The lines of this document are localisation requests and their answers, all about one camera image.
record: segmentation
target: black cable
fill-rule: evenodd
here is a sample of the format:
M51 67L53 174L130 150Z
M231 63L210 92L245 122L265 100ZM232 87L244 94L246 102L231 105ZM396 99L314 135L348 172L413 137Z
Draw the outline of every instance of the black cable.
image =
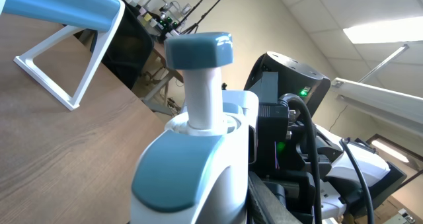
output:
M341 114L345 111L347 106L345 106L345 108L338 114L338 117L335 119L335 122L333 122L333 124L330 126L329 131L333 128L333 126L335 126L336 122L338 121L339 117L341 117Z
M348 158L350 158L352 166L357 172L358 179L360 180L360 184L362 185L362 189L364 192L364 198L365 198L365 206L367 207L367 224L374 224L375 223L375 215L373 212L373 203L371 202L371 196L369 192L369 187L367 186L367 183L364 180L363 173L360 170L360 167L358 166L356 158L352 155L350 148L348 148L347 144L350 142L350 138L346 140L341 139L339 141L339 144L341 144L342 148L344 148L344 151L348 155Z
M320 197L320 172L319 172L319 156L317 154L316 133L311 120L310 111L304 101L295 94L284 94L280 97L288 105L293 104L304 117L305 132L307 133L307 150L310 156L311 172L315 182L315 224L322 223L322 207Z

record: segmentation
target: white cylinder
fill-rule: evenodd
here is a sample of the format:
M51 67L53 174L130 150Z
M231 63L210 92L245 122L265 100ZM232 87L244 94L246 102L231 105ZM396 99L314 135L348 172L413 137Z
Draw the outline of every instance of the white cylinder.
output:
M184 70L188 123L198 130L222 130L221 69Z

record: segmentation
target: ceiling light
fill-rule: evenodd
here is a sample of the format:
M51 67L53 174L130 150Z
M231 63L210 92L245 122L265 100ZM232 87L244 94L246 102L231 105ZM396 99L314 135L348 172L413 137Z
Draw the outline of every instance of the ceiling light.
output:
M423 40L423 17L375 22L344 29L354 44Z
M403 154L399 153L398 151L378 142L378 141L372 141L371 142L372 145L376 146L377 148L381 149L382 151L392 155L393 157L397 158L398 160L408 163L408 159L407 157L405 157Z

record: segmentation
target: blue knob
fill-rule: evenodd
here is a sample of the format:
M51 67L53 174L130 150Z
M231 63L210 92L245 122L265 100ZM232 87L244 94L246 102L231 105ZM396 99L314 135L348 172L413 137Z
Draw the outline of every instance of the blue knob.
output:
M167 67L193 70L233 63L232 35L207 32L174 36L165 40Z

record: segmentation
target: table surface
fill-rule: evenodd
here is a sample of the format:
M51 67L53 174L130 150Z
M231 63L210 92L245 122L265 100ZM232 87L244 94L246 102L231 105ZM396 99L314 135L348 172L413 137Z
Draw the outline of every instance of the table surface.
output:
M136 161L164 124L103 64L70 112L13 62L60 28L0 17L0 223L125 224ZM34 62L73 94L90 57L70 37Z

